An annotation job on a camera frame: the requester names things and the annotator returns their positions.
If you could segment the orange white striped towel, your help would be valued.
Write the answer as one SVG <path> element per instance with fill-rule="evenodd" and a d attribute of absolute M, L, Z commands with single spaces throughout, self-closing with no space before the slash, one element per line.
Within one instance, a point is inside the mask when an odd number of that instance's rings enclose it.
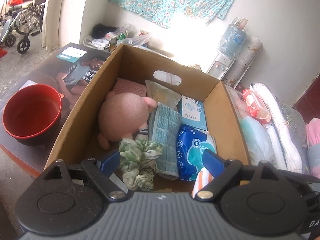
<path fill-rule="evenodd" d="M 191 196 L 195 198 L 196 194 L 201 191 L 206 185 L 213 181 L 214 177 L 212 174 L 204 167 L 197 174 L 195 184 Z"/>

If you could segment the green floral scrunchie cloth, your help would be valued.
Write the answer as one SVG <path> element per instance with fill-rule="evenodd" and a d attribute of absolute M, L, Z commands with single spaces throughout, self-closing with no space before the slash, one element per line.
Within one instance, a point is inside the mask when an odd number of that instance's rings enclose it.
<path fill-rule="evenodd" d="M 148 139 L 124 138 L 119 144 L 123 183 L 129 190 L 151 191 L 153 178 L 158 173 L 156 159 L 163 153 L 159 142 Z"/>

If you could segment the rolled white quilt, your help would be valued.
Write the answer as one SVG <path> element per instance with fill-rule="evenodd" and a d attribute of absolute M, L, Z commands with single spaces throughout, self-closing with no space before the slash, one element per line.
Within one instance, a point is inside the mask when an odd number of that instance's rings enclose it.
<path fill-rule="evenodd" d="M 272 123 L 283 151 L 286 169 L 290 172 L 306 174 L 306 165 L 303 164 L 301 155 L 291 139 L 289 125 L 280 110 L 278 100 L 263 83 L 255 83 L 249 88 L 261 97 L 272 116 Z"/>

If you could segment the cardboard box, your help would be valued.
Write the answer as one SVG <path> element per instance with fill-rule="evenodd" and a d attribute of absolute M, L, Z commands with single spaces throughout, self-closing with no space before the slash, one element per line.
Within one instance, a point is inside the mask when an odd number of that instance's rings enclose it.
<path fill-rule="evenodd" d="M 250 157 L 228 90 L 203 72 L 180 65 L 156 53 L 121 45 L 100 67 L 64 123 L 47 159 L 77 164 L 110 152 L 123 138 L 147 126 L 156 103 L 133 93 L 114 94 L 118 79 L 143 83 L 158 70 L 180 77 L 173 91 L 203 103 L 208 133 L 217 153 L 225 159 L 249 164 Z"/>

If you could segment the blue tissue pack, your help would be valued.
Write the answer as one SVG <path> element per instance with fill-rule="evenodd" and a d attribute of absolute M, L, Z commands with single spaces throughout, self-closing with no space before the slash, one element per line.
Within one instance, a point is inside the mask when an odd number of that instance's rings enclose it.
<path fill-rule="evenodd" d="M 214 137 L 208 132 L 181 124 L 176 141 L 177 168 L 181 180 L 196 180 L 204 168 L 202 155 L 207 149 L 217 153 Z"/>

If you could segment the white plastic bag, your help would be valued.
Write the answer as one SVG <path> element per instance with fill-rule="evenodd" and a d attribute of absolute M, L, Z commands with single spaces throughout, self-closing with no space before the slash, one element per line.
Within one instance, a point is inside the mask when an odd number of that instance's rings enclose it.
<path fill-rule="evenodd" d="M 260 122 L 250 116 L 239 119 L 241 130 L 249 152 L 252 165 L 260 161 L 274 161 L 274 150 L 267 130 Z"/>

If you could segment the pink floral pillow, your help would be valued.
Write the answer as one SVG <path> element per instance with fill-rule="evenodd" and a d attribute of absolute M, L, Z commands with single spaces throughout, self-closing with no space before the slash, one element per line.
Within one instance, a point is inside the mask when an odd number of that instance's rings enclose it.
<path fill-rule="evenodd" d="M 307 135 L 307 155 L 309 160 L 310 172 L 314 177 L 319 178 L 319 143 L 320 143 L 320 120 L 319 118 L 313 118 L 306 125 Z"/>

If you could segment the pink plush pig toy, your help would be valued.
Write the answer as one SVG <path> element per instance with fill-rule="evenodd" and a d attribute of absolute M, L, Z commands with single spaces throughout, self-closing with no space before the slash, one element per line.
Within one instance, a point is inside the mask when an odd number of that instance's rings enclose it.
<path fill-rule="evenodd" d="M 148 138 L 149 110 L 157 107 L 157 102 L 147 96 L 134 93 L 107 94 L 98 114 L 98 143 L 103 150 L 110 143 L 120 142 L 124 138 Z"/>

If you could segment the mask box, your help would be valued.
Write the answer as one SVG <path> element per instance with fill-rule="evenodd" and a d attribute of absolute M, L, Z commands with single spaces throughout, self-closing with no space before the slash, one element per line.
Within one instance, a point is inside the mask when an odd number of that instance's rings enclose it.
<path fill-rule="evenodd" d="M 203 131 L 207 130 L 206 116 L 202 102 L 183 95 L 177 105 L 177 109 L 182 117 L 182 124 Z"/>

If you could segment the red wet wipes pack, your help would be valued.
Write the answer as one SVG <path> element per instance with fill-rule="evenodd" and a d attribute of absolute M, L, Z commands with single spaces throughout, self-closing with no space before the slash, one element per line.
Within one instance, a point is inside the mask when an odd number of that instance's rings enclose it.
<path fill-rule="evenodd" d="M 269 113 L 263 99 L 254 91 L 244 89 L 242 97 L 248 107 L 250 115 L 262 124 L 267 124 L 271 121 L 271 114 Z"/>

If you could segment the teal checked cloth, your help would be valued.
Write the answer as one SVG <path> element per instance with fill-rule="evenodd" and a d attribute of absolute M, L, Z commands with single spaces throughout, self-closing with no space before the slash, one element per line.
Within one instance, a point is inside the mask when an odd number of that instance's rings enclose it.
<path fill-rule="evenodd" d="M 149 139 L 162 145 L 162 154 L 156 159 L 158 174 L 169 180 L 179 178 L 176 141 L 181 124 L 180 113 L 160 102 L 149 118 Z"/>

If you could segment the pink knitted cloth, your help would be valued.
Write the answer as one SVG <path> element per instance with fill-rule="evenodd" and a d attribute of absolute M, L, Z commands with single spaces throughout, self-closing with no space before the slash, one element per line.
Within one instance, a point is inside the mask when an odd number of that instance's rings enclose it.
<path fill-rule="evenodd" d="M 117 78 L 112 90 L 115 92 L 115 94 L 134 93 L 141 97 L 147 95 L 147 88 L 145 85 L 122 78 Z"/>

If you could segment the red bowl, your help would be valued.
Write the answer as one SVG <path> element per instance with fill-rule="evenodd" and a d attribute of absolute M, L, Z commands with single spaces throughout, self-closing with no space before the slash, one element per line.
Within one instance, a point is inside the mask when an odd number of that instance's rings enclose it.
<path fill-rule="evenodd" d="M 23 145 L 44 144 L 58 128 L 62 98 L 53 87 L 35 84 L 17 91 L 3 110 L 3 127 Z"/>

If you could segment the clear plastic pouch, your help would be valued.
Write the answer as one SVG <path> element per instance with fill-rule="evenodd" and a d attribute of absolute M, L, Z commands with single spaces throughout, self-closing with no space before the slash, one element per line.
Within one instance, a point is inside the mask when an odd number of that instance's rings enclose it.
<path fill-rule="evenodd" d="M 147 96 L 177 111 L 177 104 L 182 96 L 175 91 L 154 81 L 145 80 Z"/>

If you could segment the water dispenser bottle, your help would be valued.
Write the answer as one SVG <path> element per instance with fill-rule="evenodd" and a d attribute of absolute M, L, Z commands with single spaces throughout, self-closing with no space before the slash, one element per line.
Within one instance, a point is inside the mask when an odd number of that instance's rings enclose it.
<path fill-rule="evenodd" d="M 244 30 L 248 20 L 236 17 L 231 24 L 228 25 L 226 31 L 221 37 L 219 51 L 230 60 L 235 60 L 239 55 L 242 46 L 246 39 Z"/>

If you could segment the rolled floral mat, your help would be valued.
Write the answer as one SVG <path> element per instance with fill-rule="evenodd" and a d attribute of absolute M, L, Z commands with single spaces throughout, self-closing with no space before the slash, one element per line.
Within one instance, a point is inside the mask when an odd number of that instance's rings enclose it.
<path fill-rule="evenodd" d="M 258 38 L 252 35 L 249 36 L 243 50 L 223 78 L 226 85 L 235 88 L 240 83 L 253 59 L 262 47 L 263 43 Z"/>

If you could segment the wheelchair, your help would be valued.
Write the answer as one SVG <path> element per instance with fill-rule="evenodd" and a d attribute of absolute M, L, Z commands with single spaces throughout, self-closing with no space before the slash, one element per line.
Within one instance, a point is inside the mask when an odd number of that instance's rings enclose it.
<path fill-rule="evenodd" d="M 30 48 L 29 35 L 42 31 L 46 0 L 1 0 L 1 47 L 16 46 L 19 54 Z"/>

